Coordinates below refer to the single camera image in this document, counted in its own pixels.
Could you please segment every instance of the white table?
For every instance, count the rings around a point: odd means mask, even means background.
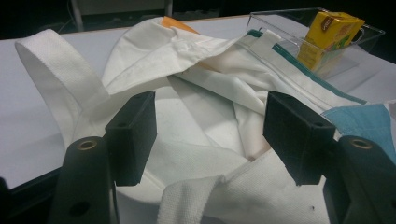
[[[234,38],[246,32],[248,16],[190,21],[187,24],[202,35]],[[63,37],[97,74],[102,75],[112,47],[126,30],[76,33]],[[6,179],[10,188],[60,167],[64,158],[60,131],[23,67],[14,42],[12,39],[0,41],[0,176]],[[348,93],[374,103],[396,99],[396,64],[370,56],[348,71],[353,76],[367,72],[374,75]],[[340,85],[344,80],[339,77],[331,82]],[[119,204],[122,223],[155,223],[157,206],[134,203],[122,195]],[[205,223],[219,222],[206,219]]]

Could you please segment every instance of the teal trim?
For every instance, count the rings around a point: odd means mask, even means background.
[[[249,30],[247,32],[248,35],[251,35],[253,37],[259,38],[260,36],[262,36],[262,32],[258,31],[258,30]]]
[[[327,89],[328,91],[331,91],[335,95],[343,97],[343,98],[346,98],[346,99],[348,99],[350,101],[357,102],[357,103],[359,103],[361,105],[365,105],[367,103],[367,101],[364,101],[364,100],[362,100],[360,98],[357,98],[357,97],[351,96],[349,94],[346,94],[346,93],[344,93],[342,91],[339,91],[338,89],[336,89],[334,86],[332,86],[331,84],[329,84],[325,80],[321,79],[320,77],[317,77],[308,68],[306,68],[302,63],[300,63],[295,57],[293,57],[287,50],[282,48],[282,46],[280,46],[278,44],[275,44],[273,46],[273,50],[276,51],[278,54],[280,54],[282,57],[284,57],[286,60],[288,60],[288,62],[293,64],[304,75],[308,76],[309,78],[311,78],[311,80],[313,80],[314,82],[318,83],[320,86],[322,86],[323,88]]]
[[[332,108],[322,113],[342,136],[353,135],[379,144],[396,164],[391,121],[384,105],[357,105]]]

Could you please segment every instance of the yellow box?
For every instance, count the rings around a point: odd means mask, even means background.
[[[320,11],[314,18],[297,59],[316,74],[326,76],[338,62],[364,21],[345,12]]]

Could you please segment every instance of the white fabric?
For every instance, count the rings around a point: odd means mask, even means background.
[[[202,215],[226,223],[328,223],[322,186],[296,187],[262,136],[266,96],[282,91],[318,113],[357,103],[274,52],[274,34],[223,40],[164,28],[161,19],[122,36],[102,80],[52,31],[17,42],[64,145],[102,136],[131,96],[155,90],[158,136],[142,181],[118,190],[159,204],[159,223],[199,223]],[[252,52],[255,45],[265,50]]]

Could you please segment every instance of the canvas bag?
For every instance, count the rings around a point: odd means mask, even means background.
[[[133,95],[156,91],[158,136],[142,181],[118,191],[160,205],[159,223],[328,223],[319,186],[295,186],[262,136],[268,91],[317,113],[361,101],[305,75],[273,46],[279,36],[232,40],[143,21],[115,45],[99,78],[51,30],[17,41],[64,146],[104,134]]]

